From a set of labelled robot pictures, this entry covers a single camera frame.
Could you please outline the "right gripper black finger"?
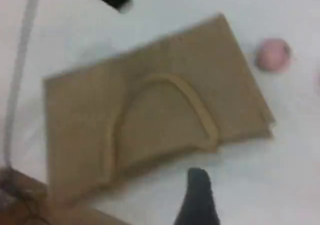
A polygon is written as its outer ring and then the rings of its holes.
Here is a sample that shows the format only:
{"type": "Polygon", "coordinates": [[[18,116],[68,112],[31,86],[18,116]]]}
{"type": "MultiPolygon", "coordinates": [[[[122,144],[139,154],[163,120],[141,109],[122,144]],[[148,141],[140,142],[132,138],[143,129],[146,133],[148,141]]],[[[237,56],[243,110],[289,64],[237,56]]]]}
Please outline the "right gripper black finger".
{"type": "Polygon", "coordinates": [[[188,169],[186,193],[174,224],[219,225],[220,223],[208,173],[198,167],[188,169]]]}

